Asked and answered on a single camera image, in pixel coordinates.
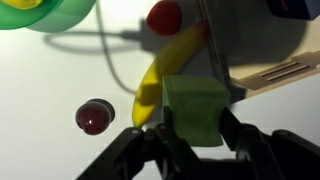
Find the red cherry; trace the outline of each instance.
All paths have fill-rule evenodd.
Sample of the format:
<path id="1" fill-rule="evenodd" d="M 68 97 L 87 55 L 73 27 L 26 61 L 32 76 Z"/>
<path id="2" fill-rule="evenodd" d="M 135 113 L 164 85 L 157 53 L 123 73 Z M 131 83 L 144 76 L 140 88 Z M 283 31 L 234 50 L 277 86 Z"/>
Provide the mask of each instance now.
<path id="1" fill-rule="evenodd" d="M 160 36 L 171 36 L 179 32 L 181 21 L 180 7 L 173 0 L 159 1 L 147 17 L 149 28 Z"/>
<path id="2" fill-rule="evenodd" d="M 92 99 L 78 109 L 76 123 L 86 134 L 97 135 L 108 128 L 114 117 L 115 112 L 110 103 Z"/>

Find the white background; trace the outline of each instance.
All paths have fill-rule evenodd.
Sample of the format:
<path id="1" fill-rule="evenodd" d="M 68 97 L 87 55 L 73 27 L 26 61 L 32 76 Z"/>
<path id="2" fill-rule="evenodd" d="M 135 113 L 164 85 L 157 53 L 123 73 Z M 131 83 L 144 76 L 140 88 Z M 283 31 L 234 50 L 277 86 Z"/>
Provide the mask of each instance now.
<path id="1" fill-rule="evenodd" d="M 139 31 L 155 0 L 103 1 L 105 31 Z M 96 14 L 70 31 L 97 32 Z M 0 179 L 75 179 L 126 127 L 131 126 L 134 96 L 114 81 L 102 53 L 98 36 L 56 38 L 55 42 L 95 53 L 67 52 L 44 41 L 45 33 L 28 29 L 0 31 Z M 135 90 L 153 60 L 150 51 L 139 47 L 148 42 L 107 38 L 111 58 L 125 86 Z M 130 47 L 121 52 L 117 47 Z M 189 73 L 207 61 L 197 58 Z M 285 128 L 320 145 L 320 76 L 312 76 L 232 108 L 242 121 L 266 133 Z M 78 107 L 91 98 L 112 103 L 116 119 L 98 136 L 84 134 L 75 124 Z M 195 148 L 200 157 L 230 158 L 223 147 Z M 136 179 L 159 179 L 148 163 Z"/>

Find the toy banana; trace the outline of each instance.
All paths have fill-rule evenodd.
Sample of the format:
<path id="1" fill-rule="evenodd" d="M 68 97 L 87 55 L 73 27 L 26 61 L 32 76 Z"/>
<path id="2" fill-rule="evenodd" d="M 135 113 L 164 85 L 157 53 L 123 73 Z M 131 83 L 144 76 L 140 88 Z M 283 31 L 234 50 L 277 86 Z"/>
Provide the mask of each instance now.
<path id="1" fill-rule="evenodd" d="M 42 0 L 1 0 L 3 3 L 16 9 L 32 9 L 42 3 Z"/>
<path id="2" fill-rule="evenodd" d="M 136 92 L 132 110 L 135 127 L 141 128 L 151 116 L 162 94 L 162 77 L 173 75 L 205 43 L 209 35 L 206 22 L 182 31 L 156 56 Z"/>

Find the green cube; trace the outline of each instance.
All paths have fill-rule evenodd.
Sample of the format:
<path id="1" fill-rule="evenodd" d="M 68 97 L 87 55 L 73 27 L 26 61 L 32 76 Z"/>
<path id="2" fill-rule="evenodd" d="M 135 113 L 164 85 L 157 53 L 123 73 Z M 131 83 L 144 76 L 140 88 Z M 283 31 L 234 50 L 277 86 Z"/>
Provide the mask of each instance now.
<path id="1" fill-rule="evenodd" d="M 223 145 L 219 122 L 229 92 L 220 82 L 209 76 L 165 76 L 162 97 L 179 138 L 194 147 Z"/>

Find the yellow object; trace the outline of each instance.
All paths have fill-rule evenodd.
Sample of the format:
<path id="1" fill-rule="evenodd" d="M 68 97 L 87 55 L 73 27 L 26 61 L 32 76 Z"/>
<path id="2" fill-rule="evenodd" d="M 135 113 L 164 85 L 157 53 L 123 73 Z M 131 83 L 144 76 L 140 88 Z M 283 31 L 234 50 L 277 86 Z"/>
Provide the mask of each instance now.
<path id="1" fill-rule="evenodd" d="M 3 3 L 16 9 L 32 9 L 42 3 L 42 0 L 0 0 Z"/>
<path id="2" fill-rule="evenodd" d="M 132 121 L 141 128 L 151 116 L 162 94 L 162 77 L 174 75 L 207 40 L 209 26 L 206 22 L 179 33 L 156 56 L 144 75 L 133 103 Z"/>

